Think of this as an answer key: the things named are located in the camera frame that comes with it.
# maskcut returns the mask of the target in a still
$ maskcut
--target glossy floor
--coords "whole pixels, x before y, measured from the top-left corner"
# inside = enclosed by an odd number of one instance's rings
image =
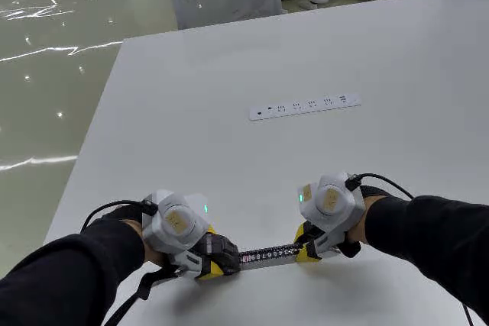
[[[175,29],[171,0],[0,0],[0,276],[42,244],[121,42]]]

